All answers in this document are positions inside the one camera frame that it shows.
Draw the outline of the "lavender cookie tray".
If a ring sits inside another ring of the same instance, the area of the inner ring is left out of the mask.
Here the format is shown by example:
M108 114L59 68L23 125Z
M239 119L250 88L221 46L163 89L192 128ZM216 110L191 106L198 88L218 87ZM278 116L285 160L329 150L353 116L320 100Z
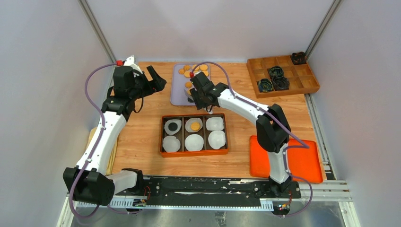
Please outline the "lavender cookie tray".
M197 65L197 63L186 62L174 65L172 73L170 102L172 105L175 106L195 106L195 104L191 104L187 101L187 97L184 93L184 90L188 89L185 87L185 83L190 82L190 78L186 78L184 74L178 73L178 70L183 69L184 65L190 65L192 67L193 65ZM209 67L207 70L209 72L208 78L210 79L210 66L208 65L208 67Z

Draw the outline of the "metal tongs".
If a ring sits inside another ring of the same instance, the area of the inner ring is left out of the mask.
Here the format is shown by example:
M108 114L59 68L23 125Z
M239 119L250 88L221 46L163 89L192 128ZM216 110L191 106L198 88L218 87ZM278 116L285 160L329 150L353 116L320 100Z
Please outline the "metal tongs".
M193 97L187 93L187 90L190 90L190 89L184 90L186 97L193 100ZM210 109L208 109L208 107L205 107L205 108L203 108L203 110L205 110L208 114L213 114L212 108L213 108L212 106L210 107Z

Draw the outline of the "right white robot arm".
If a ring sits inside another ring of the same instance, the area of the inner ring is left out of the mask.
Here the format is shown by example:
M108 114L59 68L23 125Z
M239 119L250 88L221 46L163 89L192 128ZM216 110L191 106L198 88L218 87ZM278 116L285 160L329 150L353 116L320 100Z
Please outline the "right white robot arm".
M190 97L198 110L220 107L230 110L256 126L257 141L267 152L270 164L270 191L275 197L283 197L293 180L288 167L286 151L293 136L282 108L257 103L237 92L230 83L214 84L203 72L190 72L194 88Z

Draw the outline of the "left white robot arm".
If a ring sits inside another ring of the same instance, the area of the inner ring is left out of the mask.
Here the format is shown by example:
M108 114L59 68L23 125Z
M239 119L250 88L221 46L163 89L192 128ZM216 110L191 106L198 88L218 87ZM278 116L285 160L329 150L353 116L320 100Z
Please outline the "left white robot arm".
M142 171L125 168L116 174L107 175L107 164L113 147L135 110L135 101L143 100L155 92L164 89L165 80L160 78L152 66L148 67L153 80L149 81L136 63L136 56L118 60L93 70L84 85L88 102L100 114L100 120L92 140L74 168L67 167L63 179L69 190L69 206L74 209L75 202L85 202L99 206L108 206L114 195L129 191L140 195L145 190ZM107 91L102 106L95 104L88 93L91 77L101 69L113 67L113 86Z

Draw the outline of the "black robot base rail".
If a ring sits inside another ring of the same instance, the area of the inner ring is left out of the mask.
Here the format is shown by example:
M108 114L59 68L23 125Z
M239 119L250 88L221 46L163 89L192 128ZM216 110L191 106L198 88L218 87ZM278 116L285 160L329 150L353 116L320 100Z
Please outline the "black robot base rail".
M267 210L272 209L270 201L301 198L297 182L280 192L269 180L156 176L145 177L141 189L125 189L118 195L145 200L149 207Z

